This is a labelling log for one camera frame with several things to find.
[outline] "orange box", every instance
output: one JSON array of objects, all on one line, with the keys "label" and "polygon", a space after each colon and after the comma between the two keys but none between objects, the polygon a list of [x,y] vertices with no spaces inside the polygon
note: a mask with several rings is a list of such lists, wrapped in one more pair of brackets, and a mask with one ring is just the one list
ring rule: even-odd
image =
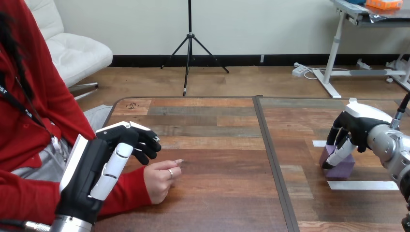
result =
[{"label": "orange box", "polygon": [[366,5],[382,10],[398,9],[403,6],[403,0],[367,0]]}]

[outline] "white tape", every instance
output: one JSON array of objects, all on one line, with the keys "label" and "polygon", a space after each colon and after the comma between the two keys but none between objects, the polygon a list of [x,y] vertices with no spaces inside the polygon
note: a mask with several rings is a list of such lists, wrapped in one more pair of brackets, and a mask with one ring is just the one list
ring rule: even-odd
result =
[{"label": "white tape", "polygon": [[326,146],[326,140],[313,140],[313,146],[324,147]]},{"label": "white tape", "polygon": [[393,181],[327,181],[332,190],[398,190]]}]

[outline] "purple block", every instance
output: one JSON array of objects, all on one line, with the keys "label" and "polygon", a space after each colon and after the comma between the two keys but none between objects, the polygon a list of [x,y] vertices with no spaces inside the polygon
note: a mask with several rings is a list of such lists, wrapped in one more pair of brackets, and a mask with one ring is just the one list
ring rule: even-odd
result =
[{"label": "purple block", "polygon": [[[320,166],[322,166],[323,162],[327,160],[327,158],[335,149],[336,146],[333,145],[326,145],[324,147],[321,158],[319,160]],[[331,170],[323,169],[324,176],[326,178],[349,178],[353,171],[353,166],[355,163],[356,162],[354,161],[353,156],[350,154]]]}]

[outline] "chair base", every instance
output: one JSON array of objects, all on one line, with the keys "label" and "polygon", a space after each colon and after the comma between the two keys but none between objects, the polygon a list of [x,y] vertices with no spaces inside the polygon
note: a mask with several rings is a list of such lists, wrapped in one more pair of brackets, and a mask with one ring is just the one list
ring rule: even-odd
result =
[{"label": "chair base", "polygon": [[74,97],[74,99],[77,101],[77,100],[79,100],[79,99],[81,99],[81,98],[83,98],[83,97],[85,97],[85,96],[88,96],[89,94],[91,94],[91,93],[97,91],[97,89],[98,89],[98,83],[97,83],[97,82],[94,82],[94,83],[89,83],[89,84],[83,84],[83,85],[72,86],[72,87],[69,87],[68,90],[72,93],[72,92],[77,92],[77,91],[85,90],[85,89],[88,89],[88,88],[92,88],[92,89],[91,89],[90,91],[88,91],[88,92],[85,92],[85,93],[83,93],[83,94],[80,94],[80,95]]}]

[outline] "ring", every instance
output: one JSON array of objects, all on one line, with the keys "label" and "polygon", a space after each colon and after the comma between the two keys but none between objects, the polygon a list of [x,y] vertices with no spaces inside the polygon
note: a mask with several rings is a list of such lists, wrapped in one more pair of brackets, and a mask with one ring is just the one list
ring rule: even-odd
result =
[{"label": "ring", "polygon": [[172,180],[172,177],[174,176],[174,174],[172,173],[171,169],[168,169],[168,171],[171,173],[171,180]]}]

